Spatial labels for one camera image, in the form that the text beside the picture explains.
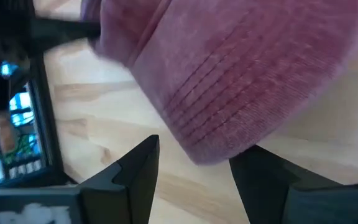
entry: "pink corduroy fabric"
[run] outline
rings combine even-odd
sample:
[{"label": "pink corduroy fabric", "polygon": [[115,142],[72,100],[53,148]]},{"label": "pink corduroy fabric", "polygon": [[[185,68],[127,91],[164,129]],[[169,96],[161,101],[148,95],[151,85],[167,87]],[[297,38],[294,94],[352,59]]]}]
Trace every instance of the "pink corduroy fabric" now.
[{"label": "pink corduroy fabric", "polygon": [[271,133],[358,42],[358,0],[83,0],[81,10],[101,22],[95,52],[130,68],[197,164]]}]

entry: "wood grain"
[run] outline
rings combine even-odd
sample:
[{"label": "wood grain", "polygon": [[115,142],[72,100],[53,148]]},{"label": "wood grain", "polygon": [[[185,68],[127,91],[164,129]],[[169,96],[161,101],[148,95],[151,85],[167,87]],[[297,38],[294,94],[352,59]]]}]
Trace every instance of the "wood grain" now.
[{"label": "wood grain", "polygon": [[[80,0],[35,0],[41,14],[79,18]],[[248,223],[229,164],[198,167],[170,134],[130,73],[97,58],[86,41],[45,56],[66,172],[83,181],[151,134],[160,173],[150,223]],[[358,183],[358,53],[307,109],[263,147],[336,181]]]}]

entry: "wooden table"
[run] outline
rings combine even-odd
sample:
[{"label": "wooden table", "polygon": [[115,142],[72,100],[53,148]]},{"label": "wooden table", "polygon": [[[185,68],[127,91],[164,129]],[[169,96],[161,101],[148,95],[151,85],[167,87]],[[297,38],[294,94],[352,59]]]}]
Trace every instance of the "wooden table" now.
[{"label": "wooden table", "polygon": [[[77,19],[80,0],[35,0],[39,14]],[[85,41],[45,56],[66,172],[82,181],[151,134],[160,135],[160,172],[150,223],[248,223],[228,162],[187,158],[131,74],[98,59]],[[346,75],[260,143],[344,184],[358,182],[358,54]]]}]

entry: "pink cloth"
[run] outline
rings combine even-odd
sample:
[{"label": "pink cloth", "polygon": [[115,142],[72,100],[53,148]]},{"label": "pink cloth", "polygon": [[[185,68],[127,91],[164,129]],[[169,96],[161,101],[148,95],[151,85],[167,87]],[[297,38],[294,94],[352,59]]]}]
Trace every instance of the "pink cloth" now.
[{"label": "pink cloth", "polygon": [[339,75],[358,0],[83,0],[197,164],[246,150]]}]

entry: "light wood surface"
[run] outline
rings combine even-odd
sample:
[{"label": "light wood surface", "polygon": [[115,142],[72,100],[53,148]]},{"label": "light wood surface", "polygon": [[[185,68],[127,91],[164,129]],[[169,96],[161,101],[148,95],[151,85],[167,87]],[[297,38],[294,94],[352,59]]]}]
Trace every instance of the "light wood surface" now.
[{"label": "light wood surface", "polygon": [[[77,19],[80,0],[35,0],[40,14]],[[151,134],[160,172],[150,223],[248,223],[228,162],[191,163],[131,74],[85,41],[45,56],[65,170],[82,181]],[[260,143],[344,184],[358,182],[358,53],[321,98]]]}]

